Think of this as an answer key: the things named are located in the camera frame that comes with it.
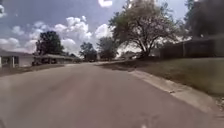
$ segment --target sky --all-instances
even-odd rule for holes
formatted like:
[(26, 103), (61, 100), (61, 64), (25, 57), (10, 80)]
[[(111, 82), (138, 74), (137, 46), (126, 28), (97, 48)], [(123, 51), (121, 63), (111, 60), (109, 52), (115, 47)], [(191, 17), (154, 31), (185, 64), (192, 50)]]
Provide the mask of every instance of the sky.
[[(0, 0), (0, 48), (32, 53), (41, 32), (56, 31), (64, 51), (78, 54), (84, 41), (111, 36), (108, 20), (126, 0)], [(175, 19), (184, 17), (185, 0), (167, 2)]]

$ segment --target grass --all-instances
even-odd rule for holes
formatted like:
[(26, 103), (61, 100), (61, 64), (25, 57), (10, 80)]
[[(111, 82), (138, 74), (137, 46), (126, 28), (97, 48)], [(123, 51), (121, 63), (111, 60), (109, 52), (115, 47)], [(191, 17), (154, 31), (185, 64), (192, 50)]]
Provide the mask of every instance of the grass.
[(213, 96), (224, 96), (224, 58), (178, 59), (156, 62), (129, 61), (104, 65), (138, 70), (179, 82)]
[(55, 65), (41, 65), (41, 66), (34, 66), (34, 67), (23, 67), (23, 68), (0, 68), (0, 77), (1, 76), (8, 76), (13, 74), (20, 74), (25, 72), (32, 72), (50, 68), (57, 68), (63, 67), (62, 64), (55, 64)]

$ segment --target road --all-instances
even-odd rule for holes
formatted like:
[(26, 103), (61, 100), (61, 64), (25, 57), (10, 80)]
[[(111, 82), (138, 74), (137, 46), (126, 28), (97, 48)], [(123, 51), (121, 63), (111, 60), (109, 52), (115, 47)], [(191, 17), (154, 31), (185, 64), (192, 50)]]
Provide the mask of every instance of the road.
[(168, 93), (93, 64), (0, 78), (6, 128), (223, 128)]

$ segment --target building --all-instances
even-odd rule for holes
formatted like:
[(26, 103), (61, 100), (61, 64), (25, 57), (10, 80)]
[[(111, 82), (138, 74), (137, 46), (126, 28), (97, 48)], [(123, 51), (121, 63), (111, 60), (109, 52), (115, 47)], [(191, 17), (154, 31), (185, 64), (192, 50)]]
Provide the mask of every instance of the building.
[(46, 55), (36, 55), (36, 56), (34, 56), (33, 65), (65, 64), (65, 63), (75, 63), (75, 62), (78, 62), (78, 61), (79, 61), (78, 57), (69, 57), (69, 56), (62, 56), (62, 55), (46, 54)]
[(33, 61), (34, 57), (32, 54), (0, 49), (0, 68), (29, 67), (32, 66)]

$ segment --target curb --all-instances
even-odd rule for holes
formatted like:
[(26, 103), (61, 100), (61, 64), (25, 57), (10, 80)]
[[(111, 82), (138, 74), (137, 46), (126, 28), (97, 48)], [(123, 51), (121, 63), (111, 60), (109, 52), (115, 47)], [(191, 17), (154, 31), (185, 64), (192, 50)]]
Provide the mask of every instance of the curb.
[(142, 79), (150, 85), (169, 93), (173, 97), (184, 101), (205, 113), (217, 117), (224, 117), (224, 113), (218, 107), (217, 101), (203, 92), (138, 70), (131, 71), (129, 74)]

